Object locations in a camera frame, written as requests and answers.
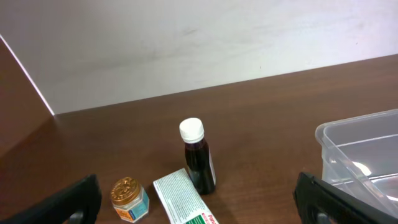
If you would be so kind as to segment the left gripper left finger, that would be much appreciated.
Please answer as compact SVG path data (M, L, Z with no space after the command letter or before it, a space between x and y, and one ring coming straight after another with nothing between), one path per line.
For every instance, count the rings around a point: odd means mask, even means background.
M101 201L97 176L91 174L1 223L95 223Z

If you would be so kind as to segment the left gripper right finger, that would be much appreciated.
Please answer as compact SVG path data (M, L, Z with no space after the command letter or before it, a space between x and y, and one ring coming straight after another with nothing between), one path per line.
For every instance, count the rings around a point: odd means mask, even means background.
M293 198L302 223L397 224L396 217L308 172L299 173Z

